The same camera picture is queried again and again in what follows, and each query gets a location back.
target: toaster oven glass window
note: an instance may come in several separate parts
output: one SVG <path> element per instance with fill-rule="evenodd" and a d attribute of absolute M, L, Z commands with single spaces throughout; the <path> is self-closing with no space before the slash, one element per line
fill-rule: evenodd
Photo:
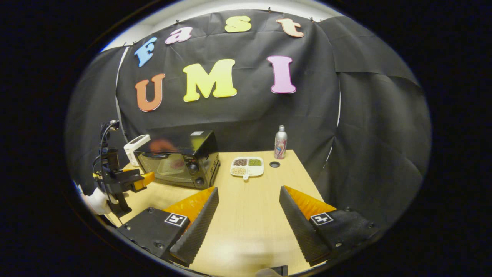
<path fill-rule="evenodd" d="M 180 153 L 156 154 L 154 157 L 140 155 L 140 159 L 145 170 L 153 171 L 156 178 L 173 182 L 192 182 Z"/>

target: yellow part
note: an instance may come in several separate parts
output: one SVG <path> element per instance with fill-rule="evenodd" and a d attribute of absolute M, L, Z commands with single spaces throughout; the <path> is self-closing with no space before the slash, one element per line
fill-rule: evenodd
<path fill-rule="evenodd" d="M 210 187 L 208 189 L 204 189 L 199 193 L 195 193 L 190 197 L 187 197 L 173 205 L 167 207 L 163 211 L 177 213 L 180 215 L 185 215 L 189 218 L 189 225 L 191 226 L 193 221 L 196 219 L 203 206 L 207 202 L 208 198 L 212 194 L 212 191 L 215 187 Z"/>
<path fill-rule="evenodd" d="M 311 216 L 324 213 L 331 212 L 336 210 L 337 208 L 326 204 L 325 202 L 319 201 L 318 199 L 309 196 L 305 193 L 302 193 L 298 190 L 290 188 L 288 186 L 284 186 L 287 189 L 287 192 L 290 194 L 294 202 L 297 204 L 301 212 L 303 212 L 304 217 L 307 220 L 311 218 Z"/>
<path fill-rule="evenodd" d="M 136 181 L 133 183 L 135 185 L 135 190 L 141 190 L 144 187 L 147 187 L 148 184 L 150 184 L 154 180 L 154 172 L 149 172 L 141 175 L 144 179 Z"/>

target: orange letter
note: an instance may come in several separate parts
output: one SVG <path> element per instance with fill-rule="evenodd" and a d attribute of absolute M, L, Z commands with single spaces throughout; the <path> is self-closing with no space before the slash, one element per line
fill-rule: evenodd
<path fill-rule="evenodd" d="M 160 106 L 162 102 L 162 80 L 166 75 L 157 74 L 152 77 L 152 82 L 154 82 L 154 100 L 151 102 L 147 101 L 147 84 L 149 80 L 143 80 L 135 85 L 137 89 L 137 105 L 142 111 L 155 110 Z"/>
<path fill-rule="evenodd" d="M 292 19 L 289 18 L 277 19 L 277 22 L 282 24 L 283 31 L 286 32 L 288 35 L 295 36 L 295 37 L 304 36 L 303 32 L 298 32 L 296 30 L 296 27 L 300 27 L 301 24 L 295 23 L 294 21 L 292 21 Z"/>

